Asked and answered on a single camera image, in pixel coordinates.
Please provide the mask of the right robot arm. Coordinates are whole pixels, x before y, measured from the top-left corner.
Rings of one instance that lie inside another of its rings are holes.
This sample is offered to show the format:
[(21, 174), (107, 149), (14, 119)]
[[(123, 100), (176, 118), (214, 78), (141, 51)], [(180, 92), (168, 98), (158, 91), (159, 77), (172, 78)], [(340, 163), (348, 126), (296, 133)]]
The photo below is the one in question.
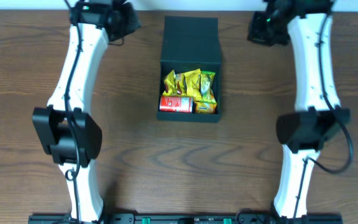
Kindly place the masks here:
[[(295, 58), (295, 110), (277, 118), (283, 149), (278, 192), (268, 214), (253, 213), (260, 223), (341, 223), (340, 215), (310, 215), (306, 199), (314, 166), (329, 174), (350, 168), (354, 146), (346, 128), (351, 112), (337, 95), (331, 60), (332, 0), (268, 0), (254, 12), (248, 40), (266, 46), (291, 43)], [(318, 162), (324, 144), (342, 131), (348, 156), (340, 168)]]

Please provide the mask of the red soda can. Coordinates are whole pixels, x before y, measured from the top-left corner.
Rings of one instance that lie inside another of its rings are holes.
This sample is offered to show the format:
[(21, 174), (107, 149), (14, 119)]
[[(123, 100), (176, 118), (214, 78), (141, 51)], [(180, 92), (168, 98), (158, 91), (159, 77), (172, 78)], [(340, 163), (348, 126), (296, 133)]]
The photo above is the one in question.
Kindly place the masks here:
[(193, 99), (187, 96), (162, 96), (159, 110), (164, 112), (191, 113)]

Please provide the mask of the green yellow snack packet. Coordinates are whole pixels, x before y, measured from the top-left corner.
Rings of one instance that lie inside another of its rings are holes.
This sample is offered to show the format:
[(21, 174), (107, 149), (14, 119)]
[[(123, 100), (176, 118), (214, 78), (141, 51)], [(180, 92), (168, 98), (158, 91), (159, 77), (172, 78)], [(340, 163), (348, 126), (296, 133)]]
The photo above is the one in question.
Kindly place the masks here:
[(214, 81), (214, 72), (202, 71), (200, 74), (200, 93), (202, 100), (207, 103), (216, 104), (212, 85)]

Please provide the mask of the yellow almond biscuit packet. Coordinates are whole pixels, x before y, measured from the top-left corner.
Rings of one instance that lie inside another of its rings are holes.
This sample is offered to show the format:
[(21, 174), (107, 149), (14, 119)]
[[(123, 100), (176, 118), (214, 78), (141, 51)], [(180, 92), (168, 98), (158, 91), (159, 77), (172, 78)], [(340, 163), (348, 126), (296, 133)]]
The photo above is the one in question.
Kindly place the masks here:
[(217, 104), (215, 104), (215, 103), (196, 101), (195, 102), (195, 113), (215, 114), (216, 106), (217, 106)]

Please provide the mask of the yellow chocolate cake packet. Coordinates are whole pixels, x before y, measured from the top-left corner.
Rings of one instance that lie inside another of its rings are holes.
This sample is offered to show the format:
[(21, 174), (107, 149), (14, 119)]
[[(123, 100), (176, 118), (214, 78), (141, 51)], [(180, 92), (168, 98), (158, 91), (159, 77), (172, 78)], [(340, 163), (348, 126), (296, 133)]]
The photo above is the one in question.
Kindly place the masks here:
[(185, 74), (176, 73), (175, 74), (175, 84), (177, 88), (178, 96), (186, 96), (186, 84), (185, 84)]
[(175, 71), (172, 70), (163, 79), (165, 89), (162, 93), (163, 96), (175, 96), (177, 94), (177, 88), (175, 83)]

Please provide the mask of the black gift box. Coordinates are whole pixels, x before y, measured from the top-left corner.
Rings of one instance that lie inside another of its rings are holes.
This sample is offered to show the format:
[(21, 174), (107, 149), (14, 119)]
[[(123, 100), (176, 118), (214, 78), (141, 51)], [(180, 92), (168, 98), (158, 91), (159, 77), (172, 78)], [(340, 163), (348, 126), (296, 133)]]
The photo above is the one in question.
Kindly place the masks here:
[(166, 16), (160, 58), (159, 93), (165, 90), (163, 78), (169, 72), (200, 69), (214, 72), (212, 90), (217, 101), (214, 114), (157, 111), (157, 119), (217, 123), (222, 115), (222, 55), (218, 36), (218, 19), (214, 17)]

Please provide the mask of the plain yellow snack packet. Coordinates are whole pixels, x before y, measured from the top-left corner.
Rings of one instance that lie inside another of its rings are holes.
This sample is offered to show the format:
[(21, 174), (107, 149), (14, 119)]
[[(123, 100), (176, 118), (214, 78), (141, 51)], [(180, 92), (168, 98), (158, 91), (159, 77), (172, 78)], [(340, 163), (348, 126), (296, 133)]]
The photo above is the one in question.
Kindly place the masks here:
[(196, 69), (184, 73), (186, 84), (186, 95), (193, 98), (193, 101), (201, 101), (200, 93), (200, 75), (201, 70)]

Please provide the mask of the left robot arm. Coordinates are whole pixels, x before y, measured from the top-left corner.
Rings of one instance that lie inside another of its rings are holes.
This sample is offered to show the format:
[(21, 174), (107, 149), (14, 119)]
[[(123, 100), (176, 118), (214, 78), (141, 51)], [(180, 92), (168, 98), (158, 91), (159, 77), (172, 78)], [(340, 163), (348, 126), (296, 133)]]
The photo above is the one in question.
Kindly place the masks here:
[(65, 176), (66, 215), (31, 215), (29, 223), (107, 223), (96, 176), (101, 128), (91, 117), (101, 59), (110, 45), (135, 32), (139, 17), (129, 1), (77, 1), (68, 6), (69, 46), (57, 86), (32, 122), (44, 152)]

